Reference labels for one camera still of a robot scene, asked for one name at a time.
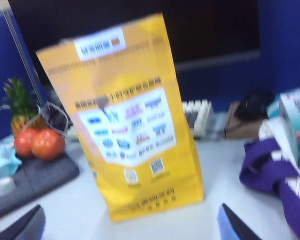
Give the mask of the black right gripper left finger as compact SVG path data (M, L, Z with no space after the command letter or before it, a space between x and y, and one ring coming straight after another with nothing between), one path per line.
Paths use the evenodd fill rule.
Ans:
M41 240L45 226L45 211L40 204L37 204L1 231L0 240Z

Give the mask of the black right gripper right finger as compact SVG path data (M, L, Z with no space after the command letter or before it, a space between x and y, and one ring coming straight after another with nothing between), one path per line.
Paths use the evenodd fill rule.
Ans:
M217 222L222 240L261 240L225 203L219 207Z

